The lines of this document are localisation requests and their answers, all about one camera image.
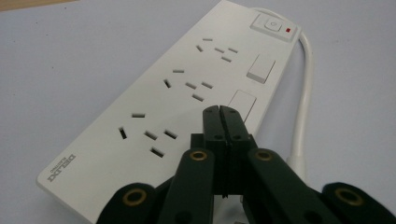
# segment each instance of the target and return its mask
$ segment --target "white power strip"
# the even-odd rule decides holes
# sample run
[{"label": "white power strip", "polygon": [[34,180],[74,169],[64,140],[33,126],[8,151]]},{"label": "white power strip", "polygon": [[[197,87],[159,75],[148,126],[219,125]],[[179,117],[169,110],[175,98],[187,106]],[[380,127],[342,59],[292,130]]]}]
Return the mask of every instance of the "white power strip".
[{"label": "white power strip", "polygon": [[95,223],[121,187],[174,175],[211,105],[237,109],[256,134],[301,28],[221,1],[37,178]]}]

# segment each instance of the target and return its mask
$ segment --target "brand logo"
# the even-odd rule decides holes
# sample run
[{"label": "brand logo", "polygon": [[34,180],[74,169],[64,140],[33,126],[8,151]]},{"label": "brand logo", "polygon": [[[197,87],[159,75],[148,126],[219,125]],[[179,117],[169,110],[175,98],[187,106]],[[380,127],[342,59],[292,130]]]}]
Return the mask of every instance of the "brand logo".
[{"label": "brand logo", "polygon": [[49,180],[49,182],[52,182],[56,176],[60,175],[61,172],[64,170],[64,168],[66,168],[70,162],[72,162],[73,159],[75,159],[76,156],[71,154],[69,156],[69,158],[64,157],[63,159],[61,159],[58,164],[52,168],[52,170],[50,170],[50,172],[52,173],[52,175],[50,175],[47,179]]}]

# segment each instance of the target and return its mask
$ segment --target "metal ring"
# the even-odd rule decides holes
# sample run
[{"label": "metal ring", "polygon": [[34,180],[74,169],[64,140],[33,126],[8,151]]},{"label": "metal ring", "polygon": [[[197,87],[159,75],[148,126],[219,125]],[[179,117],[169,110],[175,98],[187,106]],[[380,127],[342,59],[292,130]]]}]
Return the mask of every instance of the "metal ring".
[{"label": "metal ring", "polygon": [[[137,200],[130,200],[129,196],[135,193],[140,194],[140,197]],[[131,189],[124,194],[124,196],[122,197],[122,202],[127,206],[137,206],[144,202],[147,196],[147,193],[143,189]]]},{"label": "metal ring", "polygon": [[259,150],[256,152],[255,157],[261,161],[270,161],[273,156],[268,150]]},{"label": "metal ring", "polygon": [[336,189],[335,195],[342,202],[352,206],[361,206],[364,203],[363,198],[351,189],[346,189],[346,188]]},{"label": "metal ring", "polygon": [[206,160],[207,154],[204,151],[193,151],[190,153],[190,158],[194,161]]}]

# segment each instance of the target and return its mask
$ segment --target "black plastic part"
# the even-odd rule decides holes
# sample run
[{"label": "black plastic part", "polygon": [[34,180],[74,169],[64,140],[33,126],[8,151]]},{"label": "black plastic part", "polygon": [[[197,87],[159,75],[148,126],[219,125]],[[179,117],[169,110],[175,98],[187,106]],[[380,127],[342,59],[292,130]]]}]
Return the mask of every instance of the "black plastic part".
[{"label": "black plastic part", "polygon": [[363,190],[344,183],[326,185],[321,194],[332,212],[345,223],[395,224],[396,217]]},{"label": "black plastic part", "polygon": [[[253,215],[257,213],[251,208],[258,204],[270,216],[261,218],[270,223],[342,223],[274,151],[252,149],[248,160],[255,176],[244,195],[245,208],[250,207]],[[256,217],[248,218],[250,223],[262,223]]]},{"label": "black plastic part", "polygon": [[[143,202],[137,205],[128,205],[127,202],[138,202],[138,198],[143,197]],[[107,203],[102,211],[97,224],[126,224],[136,223],[144,224],[150,223],[152,207],[155,204],[156,192],[155,189],[146,184],[131,184],[119,189],[111,200]]]},{"label": "black plastic part", "polygon": [[203,112],[204,133],[175,176],[158,188],[118,190],[98,224],[209,224],[213,195],[239,194],[250,224],[396,224],[395,216],[361,189],[335,183],[309,188],[274,152],[257,147],[239,113],[227,106]]},{"label": "black plastic part", "polygon": [[250,135],[239,113],[227,106],[210,106],[203,112],[204,134],[191,136],[191,147],[204,147],[216,156],[215,194],[227,197],[244,191],[244,165]]},{"label": "black plastic part", "polygon": [[214,165],[208,150],[194,148],[183,154],[157,223],[212,223]]}]

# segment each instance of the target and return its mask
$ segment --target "gray surface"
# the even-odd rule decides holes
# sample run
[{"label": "gray surface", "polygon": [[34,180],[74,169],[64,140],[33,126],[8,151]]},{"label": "gray surface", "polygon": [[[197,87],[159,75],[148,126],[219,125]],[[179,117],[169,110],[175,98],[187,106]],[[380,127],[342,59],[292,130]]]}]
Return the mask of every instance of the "gray surface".
[{"label": "gray surface", "polygon": [[[36,176],[216,3],[91,0],[0,13],[0,223],[84,223]],[[396,2],[235,3],[283,14],[313,45],[311,187],[347,182],[396,214]],[[283,157],[303,61],[297,46],[257,137]]]}]

